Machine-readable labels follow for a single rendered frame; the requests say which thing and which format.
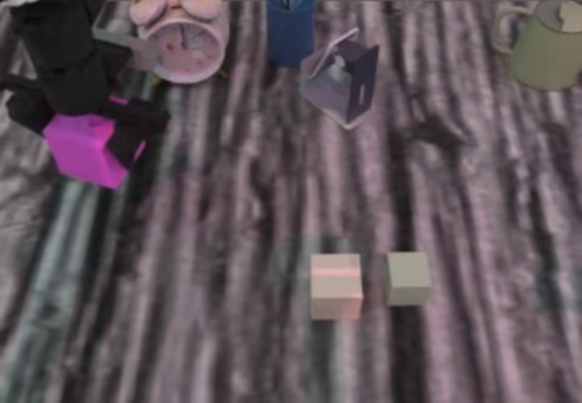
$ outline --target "tabletop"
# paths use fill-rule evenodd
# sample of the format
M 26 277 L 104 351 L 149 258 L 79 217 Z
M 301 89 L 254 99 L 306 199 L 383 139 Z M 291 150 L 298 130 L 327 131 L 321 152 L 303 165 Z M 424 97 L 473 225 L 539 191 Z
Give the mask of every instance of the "tabletop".
M 172 119 L 115 192 L 61 177 L 2 106 L 0 401 L 579 401 L 582 90 L 511 79 L 503 4 L 321 4 L 319 46 L 380 44 L 347 132 L 266 61 L 264 7 L 233 3 L 227 79 L 126 77 Z M 126 10 L 100 26 L 131 33 Z M 32 74 L 0 14 L 0 65 Z M 384 307 L 408 250 L 431 297 Z M 362 317 L 312 323 L 303 265 L 347 251 Z

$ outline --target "blue cup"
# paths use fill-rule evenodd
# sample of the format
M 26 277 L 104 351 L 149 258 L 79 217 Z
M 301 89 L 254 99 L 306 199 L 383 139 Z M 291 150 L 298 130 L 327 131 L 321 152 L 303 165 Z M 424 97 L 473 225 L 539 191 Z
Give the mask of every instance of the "blue cup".
M 277 66 L 299 68 L 314 52 L 317 0 L 266 0 L 266 50 Z

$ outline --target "clock face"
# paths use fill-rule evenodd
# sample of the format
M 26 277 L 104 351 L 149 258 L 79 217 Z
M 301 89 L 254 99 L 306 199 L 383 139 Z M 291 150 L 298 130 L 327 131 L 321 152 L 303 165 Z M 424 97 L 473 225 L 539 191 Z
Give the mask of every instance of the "clock face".
M 150 40 L 159 51 L 157 66 L 163 68 L 161 72 L 171 72 L 179 79 L 210 72 L 220 64 L 218 41 L 198 25 L 165 25 Z

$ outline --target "gray-green block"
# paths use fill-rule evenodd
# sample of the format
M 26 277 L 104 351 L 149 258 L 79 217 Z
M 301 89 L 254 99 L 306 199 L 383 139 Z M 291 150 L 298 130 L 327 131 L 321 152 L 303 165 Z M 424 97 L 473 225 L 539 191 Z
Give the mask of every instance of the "gray-green block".
M 386 301 L 389 306 L 422 306 L 430 295 L 430 270 L 425 253 L 388 253 Z

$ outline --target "magenta cube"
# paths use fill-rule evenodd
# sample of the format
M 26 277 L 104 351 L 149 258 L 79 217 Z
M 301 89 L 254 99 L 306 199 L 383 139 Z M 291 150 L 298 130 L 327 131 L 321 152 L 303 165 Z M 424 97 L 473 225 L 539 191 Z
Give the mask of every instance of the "magenta cube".
M 115 131 L 115 122 L 97 115 L 56 115 L 43 134 L 59 171 L 96 185 L 116 189 L 127 170 L 107 150 L 107 141 Z M 137 160 L 146 143 L 142 142 Z

